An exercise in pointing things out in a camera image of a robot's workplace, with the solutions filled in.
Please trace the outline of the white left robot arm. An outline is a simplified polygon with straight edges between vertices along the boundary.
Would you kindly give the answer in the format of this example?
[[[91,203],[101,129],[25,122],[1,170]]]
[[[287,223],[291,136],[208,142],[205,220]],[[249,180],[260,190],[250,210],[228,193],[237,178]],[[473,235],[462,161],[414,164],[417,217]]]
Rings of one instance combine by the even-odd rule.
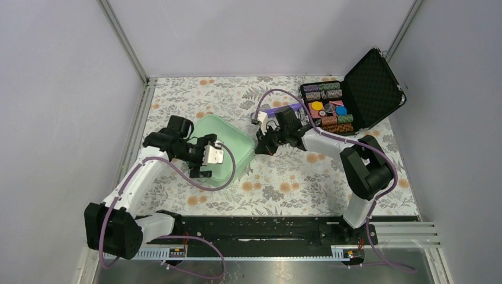
[[[147,190],[173,159],[188,164],[189,180],[211,177],[211,171],[201,168],[222,163],[224,152],[217,135],[191,138],[194,130],[192,121],[174,115],[166,127],[146,136],[124,179],[101,203],[90,203],[84,210],[90,249],[130,260],[143,244],[158,237],[169,243],[182,239],[184,228],[173,214],[157,212],[139,218],[138,212]]]

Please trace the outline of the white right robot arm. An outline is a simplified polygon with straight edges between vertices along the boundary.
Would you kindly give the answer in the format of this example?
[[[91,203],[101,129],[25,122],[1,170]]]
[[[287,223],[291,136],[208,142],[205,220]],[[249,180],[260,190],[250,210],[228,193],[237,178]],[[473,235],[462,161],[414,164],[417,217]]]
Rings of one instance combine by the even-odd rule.
[[[276,125],[272,126],[266,112],[254,114],[252,123],[260,127],[256,133],[255,154],[272,156],[280,146],[289,145],[340,160],[352,197],[342,215],[345,224],[340,226],[339,234],[345,243],[357,242],[363,236],[362,226],[370,215],[377,194],[395,176],[378,142],[371,135],[354,141],[303,124],[290,106],[277,109],[275,119]]]

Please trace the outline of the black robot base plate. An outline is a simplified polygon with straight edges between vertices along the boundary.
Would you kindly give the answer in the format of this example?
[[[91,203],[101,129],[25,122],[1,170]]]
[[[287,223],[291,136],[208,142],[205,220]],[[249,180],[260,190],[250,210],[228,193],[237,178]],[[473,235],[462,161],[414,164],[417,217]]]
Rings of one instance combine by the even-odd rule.
[[[156,239],[151,244],[180,245],[188,257],[215,257],[203,238],[224,257],[331,257],[332,247],[357,249],[378,244],[375,227],[351,229],[341,217],[180,217],[174,235],[190,240]]]

